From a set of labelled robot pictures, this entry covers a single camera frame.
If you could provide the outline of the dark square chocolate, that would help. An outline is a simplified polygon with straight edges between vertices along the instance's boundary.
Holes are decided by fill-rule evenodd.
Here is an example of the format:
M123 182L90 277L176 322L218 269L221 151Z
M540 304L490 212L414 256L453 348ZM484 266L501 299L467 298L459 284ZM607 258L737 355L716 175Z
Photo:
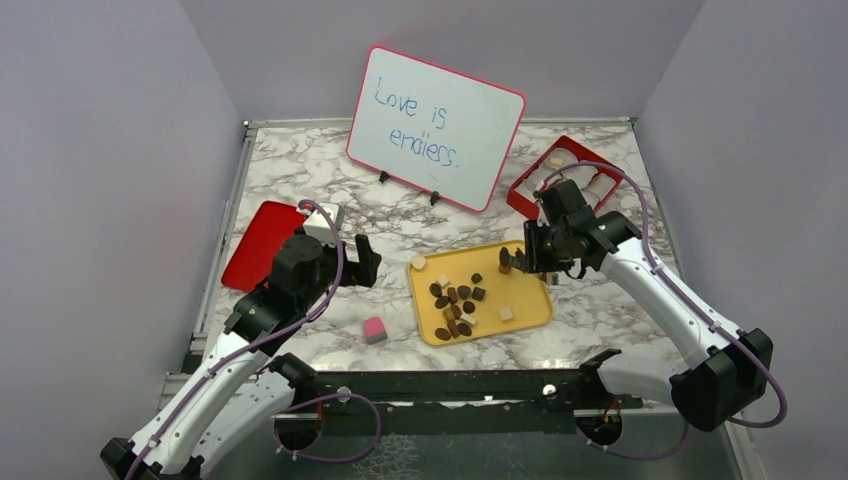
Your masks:
M475 287L471 292L471 298L474 301L482 301L486 296L486 290L480 287Z

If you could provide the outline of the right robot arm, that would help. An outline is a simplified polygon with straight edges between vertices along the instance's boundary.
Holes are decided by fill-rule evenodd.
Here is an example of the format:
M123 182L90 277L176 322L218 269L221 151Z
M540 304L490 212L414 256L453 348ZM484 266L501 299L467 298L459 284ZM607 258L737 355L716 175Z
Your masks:
M766 391L774 345L761 329L746 331L698 297L619 212L601 216L567 180L534 195L537 220L524 224L526 251L511 263L524 273L593 269L621 287L676 347L678 361L655 361L607 350L581 365L579 398L600 407L630 395L674 407L709 432Z

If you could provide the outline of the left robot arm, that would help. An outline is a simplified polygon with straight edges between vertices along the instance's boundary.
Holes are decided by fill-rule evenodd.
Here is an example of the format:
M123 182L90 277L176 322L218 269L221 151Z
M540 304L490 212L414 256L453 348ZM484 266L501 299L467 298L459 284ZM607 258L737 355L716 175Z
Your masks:
M315 320L340 287L370 288L382 261L367 236L358 258L303 232L286 239L269 274L234 306L221 333L170 402L100 459L114 479L203 479L275 412L313 401L314 370L280 347Z

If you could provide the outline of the white heart chocolate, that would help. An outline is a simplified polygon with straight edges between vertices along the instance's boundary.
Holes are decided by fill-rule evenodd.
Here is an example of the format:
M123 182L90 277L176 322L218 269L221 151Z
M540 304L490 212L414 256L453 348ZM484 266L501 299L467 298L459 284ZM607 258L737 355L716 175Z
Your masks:
M416 271L423 270L426 267L426 264L427 264L427 259L424 256L416 256L410 262L410 265Z

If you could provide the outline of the red chocolate box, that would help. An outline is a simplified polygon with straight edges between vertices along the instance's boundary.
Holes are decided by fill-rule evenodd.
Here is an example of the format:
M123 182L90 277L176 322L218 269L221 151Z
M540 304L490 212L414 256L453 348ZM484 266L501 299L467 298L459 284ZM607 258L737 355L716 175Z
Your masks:
M546 185L545 179L549 175L559 168L569 166L569 169L558 174L551 183L574 180L589 206L598 214L620 186L622 176L587 165L587 162L612 165L572 138L560 136L510 185L506 197L507 205L527 219L536 219L539 208L534 203L533 192Z

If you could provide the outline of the dark oval chocolate front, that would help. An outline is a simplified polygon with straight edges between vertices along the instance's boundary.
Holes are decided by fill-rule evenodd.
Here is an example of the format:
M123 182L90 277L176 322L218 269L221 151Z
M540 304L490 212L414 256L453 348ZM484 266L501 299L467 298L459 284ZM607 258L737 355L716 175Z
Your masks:
M437 328L434 331L434 335L441 341L448 341L453 338L451 332L445 328Z

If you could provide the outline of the pink whiteboard eraser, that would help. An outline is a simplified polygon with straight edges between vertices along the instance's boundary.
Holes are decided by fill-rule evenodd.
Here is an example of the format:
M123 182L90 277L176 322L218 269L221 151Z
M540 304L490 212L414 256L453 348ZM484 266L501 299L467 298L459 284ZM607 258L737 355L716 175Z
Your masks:
M363 322L363 334L367 344L375 344L388 339L388 333L380 317L370 317Z

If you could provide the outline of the yellow plastic tray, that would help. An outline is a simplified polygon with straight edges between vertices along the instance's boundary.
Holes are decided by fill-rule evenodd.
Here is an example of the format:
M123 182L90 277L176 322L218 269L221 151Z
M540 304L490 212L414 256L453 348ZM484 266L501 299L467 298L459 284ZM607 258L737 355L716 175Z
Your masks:
M513 267L500 271L502 249L521 240L432 253L407 267L418 331L431 346L541 327L553 318L546 283Z

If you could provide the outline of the red box lid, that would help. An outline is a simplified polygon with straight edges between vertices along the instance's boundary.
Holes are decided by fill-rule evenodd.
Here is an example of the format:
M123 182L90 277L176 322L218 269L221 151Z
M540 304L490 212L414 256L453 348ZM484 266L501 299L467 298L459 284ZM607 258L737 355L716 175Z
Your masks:
M263 202L224 269L222 285L250 292L269 275L274 256L304 221L305 217L291 205Z

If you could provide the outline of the pink-framed whiteboard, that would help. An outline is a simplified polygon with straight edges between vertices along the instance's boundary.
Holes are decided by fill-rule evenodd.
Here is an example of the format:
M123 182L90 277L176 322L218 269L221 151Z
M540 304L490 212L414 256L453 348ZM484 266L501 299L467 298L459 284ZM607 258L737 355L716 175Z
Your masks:
M514 89L374 46L345 152L391 179L482 212L525 109L525 96Z

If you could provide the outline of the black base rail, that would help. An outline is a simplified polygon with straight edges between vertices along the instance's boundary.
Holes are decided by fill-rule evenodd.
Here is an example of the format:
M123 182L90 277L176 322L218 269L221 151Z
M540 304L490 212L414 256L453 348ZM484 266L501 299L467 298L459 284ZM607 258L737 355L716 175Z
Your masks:
M572 434L575 415L642 405L602 392L577 369L325 371L298 393L264 380L247 384L201 439L221 438L220 427L251 433L271 425L325 436Z

